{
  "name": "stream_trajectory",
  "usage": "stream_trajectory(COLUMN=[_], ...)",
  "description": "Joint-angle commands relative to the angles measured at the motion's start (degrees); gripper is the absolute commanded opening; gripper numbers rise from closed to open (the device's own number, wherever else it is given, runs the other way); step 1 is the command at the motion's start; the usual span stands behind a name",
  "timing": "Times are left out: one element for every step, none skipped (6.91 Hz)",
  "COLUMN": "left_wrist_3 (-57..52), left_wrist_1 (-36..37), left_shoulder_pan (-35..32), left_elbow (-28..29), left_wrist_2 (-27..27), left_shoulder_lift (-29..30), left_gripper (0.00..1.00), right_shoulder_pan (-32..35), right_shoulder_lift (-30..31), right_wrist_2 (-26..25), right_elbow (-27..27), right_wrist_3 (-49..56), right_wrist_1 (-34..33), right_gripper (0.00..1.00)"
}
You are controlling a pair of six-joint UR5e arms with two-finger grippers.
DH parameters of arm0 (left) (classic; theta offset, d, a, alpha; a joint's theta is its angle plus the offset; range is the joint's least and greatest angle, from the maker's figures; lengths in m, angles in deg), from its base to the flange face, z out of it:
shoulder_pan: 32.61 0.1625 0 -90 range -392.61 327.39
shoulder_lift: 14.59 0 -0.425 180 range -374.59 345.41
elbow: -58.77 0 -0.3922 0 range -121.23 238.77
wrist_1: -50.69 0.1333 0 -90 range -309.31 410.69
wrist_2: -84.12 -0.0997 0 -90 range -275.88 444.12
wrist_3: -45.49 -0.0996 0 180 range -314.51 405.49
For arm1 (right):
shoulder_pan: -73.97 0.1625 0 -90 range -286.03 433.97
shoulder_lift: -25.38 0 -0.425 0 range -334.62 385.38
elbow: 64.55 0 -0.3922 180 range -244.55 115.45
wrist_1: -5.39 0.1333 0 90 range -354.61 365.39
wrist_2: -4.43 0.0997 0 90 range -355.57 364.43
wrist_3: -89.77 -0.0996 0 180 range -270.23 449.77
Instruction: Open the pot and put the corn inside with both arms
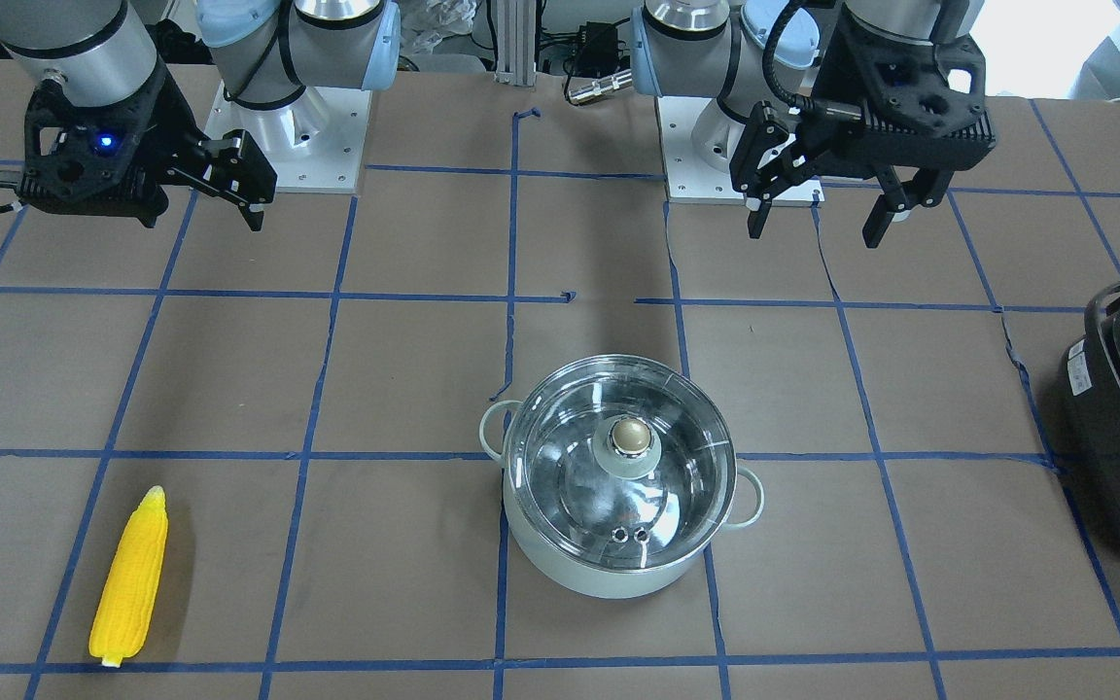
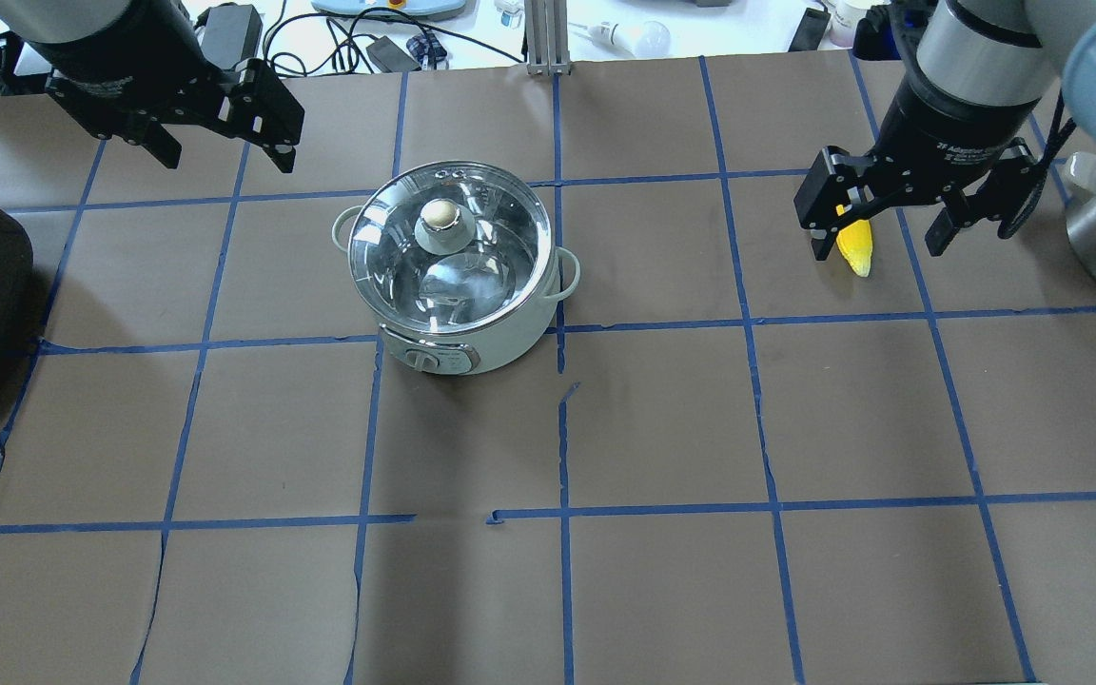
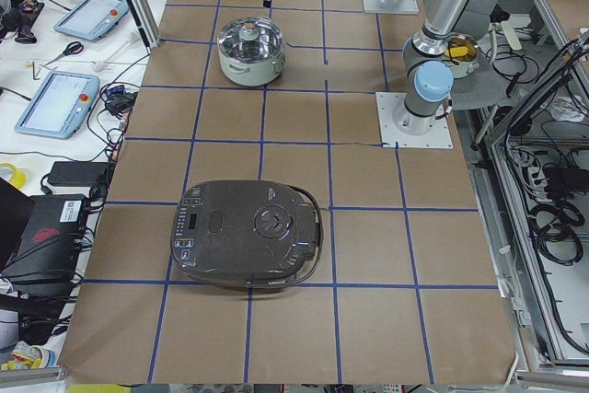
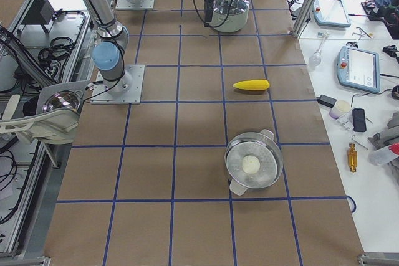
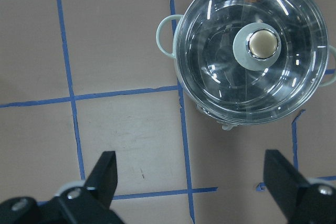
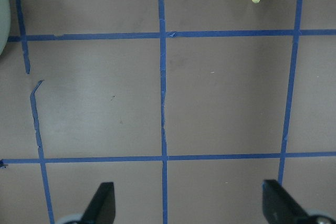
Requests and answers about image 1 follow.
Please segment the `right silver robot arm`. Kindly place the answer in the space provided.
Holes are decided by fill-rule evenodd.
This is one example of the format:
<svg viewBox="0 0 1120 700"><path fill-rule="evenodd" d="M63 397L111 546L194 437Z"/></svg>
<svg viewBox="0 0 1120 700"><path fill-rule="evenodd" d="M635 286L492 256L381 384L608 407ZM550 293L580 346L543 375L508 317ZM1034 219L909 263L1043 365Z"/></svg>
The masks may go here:
<svg viewBox="0 0 1120 700"><path fill-rule="evenodd" d="M0 214L27 205L151 228L172 186L226 200L261 230L276 164L339 151L324 92L396 80L395 1L200 1L195 13L232 114L217 136L129 1L0 1L0 45L34 81Z"/></svg>

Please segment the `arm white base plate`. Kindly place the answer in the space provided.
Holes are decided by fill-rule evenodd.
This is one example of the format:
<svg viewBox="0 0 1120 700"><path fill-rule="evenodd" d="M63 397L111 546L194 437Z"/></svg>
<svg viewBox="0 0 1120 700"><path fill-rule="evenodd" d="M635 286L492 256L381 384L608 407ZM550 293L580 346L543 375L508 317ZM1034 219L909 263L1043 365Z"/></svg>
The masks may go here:
<svg viewBox="0 0 1120 700"><path fill-rule="evenodd" d="M252 110L218 93L206 132L243 128L276 169L277 193L354 194L368 137L373 91L309 87L288 106Z"/></svg>
<svg viewBox="0 0 1120 700"><path fill-rule="evenodd" d="M713 97L661 96L656 111L668 200L746 204L729 171L744 125L725 115Z"/></svg>

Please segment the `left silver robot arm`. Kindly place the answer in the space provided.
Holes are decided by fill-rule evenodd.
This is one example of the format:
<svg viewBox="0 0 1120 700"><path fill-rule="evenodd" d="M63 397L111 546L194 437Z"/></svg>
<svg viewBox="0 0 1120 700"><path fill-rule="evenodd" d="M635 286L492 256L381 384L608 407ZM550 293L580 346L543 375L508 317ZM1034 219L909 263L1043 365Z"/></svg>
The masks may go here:
<svg viewBox="0 0 1120 700"><path fill-rule="evenodd" d="M998 142L979 1L645 1L631 75L654 97L710 97L741 125L727 148L752 237L775 199L818 177L876 181L866 248L937 205ZM830 28L814 18L834 13Z"/></svg>

